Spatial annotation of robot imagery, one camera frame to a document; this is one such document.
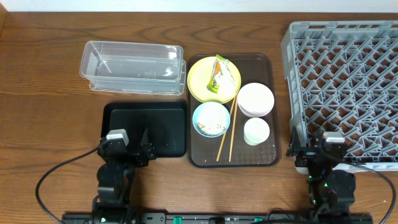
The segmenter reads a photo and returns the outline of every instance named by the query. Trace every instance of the plate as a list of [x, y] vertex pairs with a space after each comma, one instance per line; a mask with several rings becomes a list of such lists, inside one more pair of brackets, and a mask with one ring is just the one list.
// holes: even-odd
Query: plate
[[222, 86], [220, 86], [218, 93], [213, 93], [207, 89], [207, 85], [209, 84], [213, 74], [215, 60], [215, 56], [205, 57], [195, 63], [188, 73], [188, 89], [192, 96], [202, 103], [209, 101], [221, 104], [226, 103], [235, 97], [241, 87], [241, 74], [239, 73], [238, 68], [232, 62], [229, 62], [228, 69], [235, 81], [234, 95], [230, 94], [230, 91], [224, 90]]

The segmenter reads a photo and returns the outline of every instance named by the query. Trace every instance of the bowl with food residue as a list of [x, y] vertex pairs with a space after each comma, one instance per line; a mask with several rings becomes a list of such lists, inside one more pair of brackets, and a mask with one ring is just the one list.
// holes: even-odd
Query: bowl with food residue
[[231, 122], [229, 112], [221, 103], [202, 103], [193, 112], [195, 130], [204, 137], [215, 138], [226, 132]]

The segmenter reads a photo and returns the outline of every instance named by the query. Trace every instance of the tray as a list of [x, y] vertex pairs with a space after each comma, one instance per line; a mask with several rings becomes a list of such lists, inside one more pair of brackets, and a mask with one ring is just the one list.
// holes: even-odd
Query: tray
[[[214, 56], [213, 55], [196, 55], [192, 57], [188, 63], [191, 67], [198, 60]], [[262, 83], [270, 88], [274, 93], [274, 82], [272, 77], [271, 62], [263, 54], [225, 54], [221, 55], [224, 58], [231, 60], [239, 69], [242, 78], [242, 86], [248, 83], [257, 82]], [[192, 95], [190, 100], [190, 114], [192, 114], [196, 107], [201, 103]], [[225, 104], [229, 110], [232, 100]], [[229, 162], [229, 145], [231, 142], [232, 122], [227, 130], [227, 134], [223, 144], [223, 150], [219, 162], [216, 162], [218, 149], [220, 148], [221, 138], [206, 138], [197, 133], [193, 127], [192, 119], [190, 119], [190, 147], [188, 150], [188, 158], [190, 162], [199, 168], [212, 167], [250, 167], [261, 166], [269, 167], [276, 165], [280, 160], [280, 142], [279, 142], [279, 125], [278, 114], [276, 109], [276, 102], [272, 111], [266, 116], [262, 117], [267, 121], [270, 127], [269, 138], [262, 144], [257, 146], [249, 146], [243, 139], [243, 126], [249, 119], [243, 115], [239, 107], [236, 114], [236, 127], [234, 135], [234, 145], [231, 162]]]
[[[398, 21], [294, 22], [282, 40], [302, 146], [338, 131], [345, 160], [398, 170]], [[358, 171], [351, 166], [339, 169]]]
[[110, 103], [104, 108], [101, 137], [123, 128], [127, 148], [134, 149], [148, 127], [156, 157], [181, 157], [186, 152], [186, 110], [185, 102]]

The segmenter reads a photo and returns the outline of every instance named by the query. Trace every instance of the dish rack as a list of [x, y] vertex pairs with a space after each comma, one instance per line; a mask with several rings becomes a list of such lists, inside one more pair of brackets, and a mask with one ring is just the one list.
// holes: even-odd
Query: dish rack
[[346, 161], [398, 170], [398, 21], [293, 22], [281, 47], [301, 145], [338, 131]]

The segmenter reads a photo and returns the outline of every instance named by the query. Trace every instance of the cup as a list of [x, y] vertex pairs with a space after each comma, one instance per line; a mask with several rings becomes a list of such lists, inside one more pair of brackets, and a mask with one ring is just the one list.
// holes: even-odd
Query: cup
[[244, 141], [250, 146], [257, 146], [269, 137], [269, 126], [261, 118], [249, 119], [243, 127]]

